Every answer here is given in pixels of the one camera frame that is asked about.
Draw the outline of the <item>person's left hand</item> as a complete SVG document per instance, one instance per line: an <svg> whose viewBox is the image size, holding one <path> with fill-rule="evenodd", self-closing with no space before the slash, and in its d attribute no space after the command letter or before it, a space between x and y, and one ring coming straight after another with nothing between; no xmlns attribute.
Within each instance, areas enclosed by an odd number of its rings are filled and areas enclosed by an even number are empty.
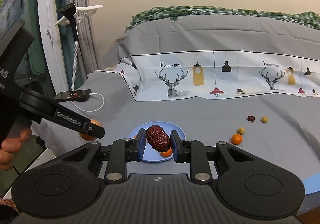
<svg viewBox="0 0 320 224"><path fill-rule="evenodd" d="M1 169L10 170L23 144L32 137L31 128L23 129L18 137L6 138L1 143Z"/></svg>

